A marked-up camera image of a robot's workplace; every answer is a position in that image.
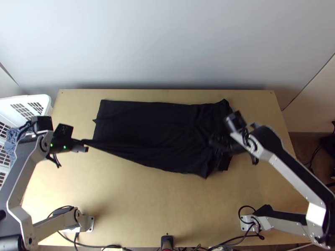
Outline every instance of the tabletop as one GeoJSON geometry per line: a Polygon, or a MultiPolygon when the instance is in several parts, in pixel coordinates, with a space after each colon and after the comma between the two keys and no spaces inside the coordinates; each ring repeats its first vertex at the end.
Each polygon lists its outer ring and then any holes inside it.
{"type": "MultiPolygon", "coordinates": [[[[73,138],[93,136],[101,99],[180,104],[229,101],[247,123],[270,126],[294,155],[289,134],[274,91],[265,90],[60,90],[54,105],[54,128],[74,126],[73,138]]],[[[270,204],[275,210],[305,213],[308,203],[269,164],[251,164],[248,154],[233,156],[228,171],[207,179],[150,168],[90,148],[87,153],[59,154],[62,167],[50,161],[37,164],[27,187],[23,208],[33,223],[54,209],[73,205],[95,216],[93,232],[81,233],[89,245],[120,244],[125,247],[158,247],[165,234],[175,245],[214,246],[243,235],[239,208],[270,204]]],[[[274,245],[307,239],[271,230],[265,240],[247,238],[241,245],[274,245]]],[[[71,246],[58,234],[42,245],[71,246]]]]}

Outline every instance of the white backdrop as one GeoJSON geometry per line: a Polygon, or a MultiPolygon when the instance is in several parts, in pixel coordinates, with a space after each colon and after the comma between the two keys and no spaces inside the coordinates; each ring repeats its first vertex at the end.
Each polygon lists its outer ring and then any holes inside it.
{"type": "Polygon", "coordinates": [[[274,89],[285,107],[335,52],[335,1],[0,0],[20,86],[274,89]]]}

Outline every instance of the white laundry basket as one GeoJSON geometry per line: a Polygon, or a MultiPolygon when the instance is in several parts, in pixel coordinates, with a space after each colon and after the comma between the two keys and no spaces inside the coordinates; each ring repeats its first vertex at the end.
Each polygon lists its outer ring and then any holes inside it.
{"type": "Polygon", "coordinates": [[[0,99],[0,189],[10,171],[10,159],[3,148],[6,132],[24,125],[34,116],[51,116],[48,95],[22,95],[0,99]]]}

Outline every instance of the cable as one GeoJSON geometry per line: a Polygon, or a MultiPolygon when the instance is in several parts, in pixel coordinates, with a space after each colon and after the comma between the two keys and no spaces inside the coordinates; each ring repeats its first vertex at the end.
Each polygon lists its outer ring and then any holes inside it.
{"type": "Polygon", "coordinates": [[[253,208],[253,207],[251,207],[251,206],[248,206],[248,205],[242,206],[242,207],[240,207],[240,209],[238,210],[238,218],[239,218],[240,221],[242,221],[244,224],[253,224],[253,223],[254,223],[253,221],[251,221],[251,222],[246,222],[246,221],[242,220],[243,218],[242,218],[242,216],[241,216],[241,210],[242,210],[243,208],[246,208],[246,207],[251,208],[252,210],[254,210],[254,212],[256,211],[256,209],[253,208]]]}
{"type": "MultiPolygon", "coordinates": [[[[73,206],[70,206],[70,205],[59,207],[59,208],[55,209],[52,213],[50,213],[47,218],[49,218],[56,210],[63,209],[63,208],[68,208],[68,207],[71,207],[71,210],[74,208],[73,206]]],[[[64,238],[65,240],[71,242],[74,245],[75,251],[78,251],[77,246],[81,246],[81,247],[85,247],[85,248],[102,248],[102,250],[105,250],[106,248],[121,248],[124,251],[132,251],[131,249],[124,248],[120,245],[114,245],[114,244],[107,245],[107,246],[91,246],[91,245],[86,245],[86,244],[79,243],[79,242],[76,241],[78,236],[79,236],[79,233],[75,234],[75,239],[74,240],[71,240],[71,239],[67,238],[65,235],[62,235],[59,231],[57,231],[57,233],[62,238],[64,238]]]]}
{"type": "Polygon", "coordinates": [[[229,240],[227,240],[227,241],[224,241],[224,242],[220,243],[219,245],[216,245],[216,246],[213,246],[213,247],[209,248],[207,251],[212,251],[212,250],[214,250],[214,249],[216,249],[216,248],[219,248],[219,247],[231,247],[231,246],[238,245],[238,244],[240,244],[242,241],[244,241],[245,238],[248,238],[248,237],[258,237],[258,238],[261,239],[261,240],[264,240],[264,239],[265,239],[264,236],[262,236],[262,235],[259,234],[259,233],[261,232],[261,230],[260,230],[260,222],[259,222],[255,217],[251,217],[251,218],[254,219],[255,221],[257,221],[257,224],[258,224],[258,233],[253,234],[253,235],[248,235],[248,233],[250,232],[251,228],[252,228],[253,226],[255,226],[256,224],[255,224],[255,222],[253,222],[253,221],[251,221],[251,222],[246,222],[246,221],[243,220],[243,217],[241,216],[241,210],[242,210],[243,208],[246,208],[246,207],[251,208],[252,210],[254,210],[254,212],[256,211],[255,208],[253,208],[253,207],[251,207],[251,206],[248,206],[248,205],[244,205],[244,206],[240,207],[240,209],[238,210],[238,218],[239,218],[239,220],[242,221],[244,224],[248,224],[248,225],[250,224],[250,227],[249,227],[248,230],[246,231],[245,235],[231,238],[231,239],[229,239],[229,240]],[[234,240],[236,240],[236,239],[241,239],[241,240],[238,241],[238,242],[236,242],[236,243],[227,244],[227,243],[229,243],[229,242],[231,242],[231,241],[234,241],[234,240]]]}
{"type": "Polygon", "coordinates": [[[308,244],[306,244],[306,245],[303,245],[303,246],[300,246],[300,247],[296,247],[296,248],[292,248],[292,249],[285,250],[285,251],[296,251],[296,250],[299,250],[299,249],[301,249],[301,248],[309,247],[309,246],[311,246],[311,245],[313,245],[313,243],[308,243],[308,244]]]}
{"type": "Polygon", "coordinates": [[[78,238],[78,235],[79,235],[79,233],[76,233],[76,234],[75,234],[75,239],[74,239],[74,241],[73,241],[73,245],[75,246],[75,251],[78,251],[78,249],[77,249],[77,244],[76,244],[76,240],[77,240],[77,238],[78,238]]]}
{"type": "Polygon", "coordinates": [[[243,236],[238,236],[238,237],[235,237],[235,238],[232,238],[232,239],[230,239],[230,240],[227,240],[227,241],[225,241],[225,242],[220,243],[219,245],[210,247],[210,248],[208,249],[208,251],[212,251],[212,250],[217,249],[217,248],[219,248],[219,247],[231,247],[231,246],[236,246],[236,245],[240,244],[240,243],[241,243],[242,241],[244,241],[244,239],[247,237],[249,231],[251,230],[251,228],[252,228],[254,225],[255,225],[255,223],[252,223],[252,224],[250,225],[250,227],[248,228],[248,230],[245,232],[245,235],[243,235],[243,236]],[[242,238],[242,239],[241,239],[240,241],[236,242],[236,243],[233,243],[233,244],[227,244],[228,242],[233,241],[233,240],[236,240],[236,239],[239,239],[239,238],[242,238]]]}
{"type": "MultiPolygon", "coordinates": [[[[334,130],[332,131],[332,135],[335,133],[335,122],[332,122],[333,126],[334,126],[334,130]]],[[[308,169],[311,170],[311,172],[314,174],[314,171],[312,169],[312,163],[313,163],[313,160],[316,156],[316,154],[322,149],[322,146],[321,146],[321,142],[317,145],[317,147],[315,148],[313,154],[312,154],[312,157],[310,159],[310,161],[306,162],[304,165],[308,165],[309,164],[309,167],[308,169]]]]}

